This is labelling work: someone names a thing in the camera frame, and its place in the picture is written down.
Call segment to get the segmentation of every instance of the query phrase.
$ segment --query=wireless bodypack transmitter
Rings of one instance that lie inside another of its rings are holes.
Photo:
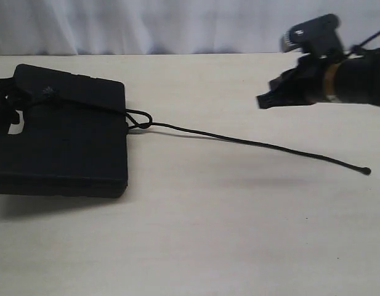
[[[120,82],[18,65],[0,79],[0,194],[121,196],[125,113]]]

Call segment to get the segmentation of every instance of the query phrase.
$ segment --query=white backdrop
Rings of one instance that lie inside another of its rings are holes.
[[[330,12],[346,46],[380,29],[380,0],[0,0],[0,54],[273,52]]]

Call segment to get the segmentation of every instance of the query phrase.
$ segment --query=white table surface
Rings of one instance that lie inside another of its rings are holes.
[[[373,169],[129,135],[119,200],[0,195],[0,296],[380,296],[380,108],[259,110],[296,57],[0,57],[0,78],[28,63],[123,81],[128,107],[156,121]]]

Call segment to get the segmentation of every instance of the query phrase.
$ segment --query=cable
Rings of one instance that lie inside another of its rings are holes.
[[[380,36],[380,31],[376,32],[375,34],[371,35],[369,38],[367,38],[366,40],[362,41],[360,44],[358,45],[354,45],[352,48],[351,48],[351,51],[346,55],[347,57],[350,57],[354,52],[355,52],[355,49],[354,48],[361,48],[365,45],[367,45],[370,41],[376,39],[378,36]]]
[[[146,122],[146,123],[138,123],[130,115],[130,113],[145,116],[145,117],[148,118],[148,122]],[[322,161],[325,161],[325,162],[330,162],[330,163],[334,163],[336,165],[340,165],[342,167],[348,168],[350,170],[357,171],[357,172],[362,173],[362,174],[367,175],[367,176],[371,174],[371,169],[368,168],[368,167],[360,167],[360,166],[351,165],[349,163],[342,162],[340,160],[337,160],[337,159],[334,159],[334,158],[331,158],[331,157],[327,157],[327,156],[324,156],[324,155],[319,155],[319,154],[313,154],[313,153],[293,150],[293,149],[285,148],[285,147],[282,147],[282,146],[277,146],[277,145],[273,145],[273,144],[267,144],[267,143],[263,143],[263,142],[256,142],[256,141],[249,141],[249,140],[245,140],[245,139],[232,138],[232,137],[223,136],[223,135],[220,135],[220,134],[209,133],[209,132],[206,132],[206,131],[198,131],[198,130],[195,130],[195,129],[193,129],[193,130],[191,129],[190,130],[188,128],[181,128],[179,126],[174,126],[174,125],[170,125],[170,124],[167,124],[167,123],[153,122],[152,116],[150,114],[148,114],[147,112],[143,112],[143,111],[127,109],[126,110],[126,116],[134,124],[134,125],[132,125],[132,126],[129,127],[130,130],[132,130],[134,128],[147,129],[147,128],[151,127],[151,126],[161,126],[161,127],[164,127],[164,128],[170,128],[172,130],[182,131],[182,132],[191,133],[191,134],[199,134],[199,135],[202,135],[202,136],[207,136],[207,137],[210,137],[210,138],[216,138],[216,139],[220,139],[220,140],[223,140],[223,141],[234,142],[234,143],[243,144],[243,145],[263,147],[263,148],[283,151],[283,152],[287,152],[287,153],[290,153],[290,154],[299,155],[299,156],[303,156],[303,157],[309,157],[309,158],[313,158],[313,159],[318,159],[318,160],[322,160]]]

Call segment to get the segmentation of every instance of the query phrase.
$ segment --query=white curtain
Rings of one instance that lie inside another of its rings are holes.
[[[380,29],[380,0],[0,0],[0,55],[274,52],[331,12],[346,46]]]

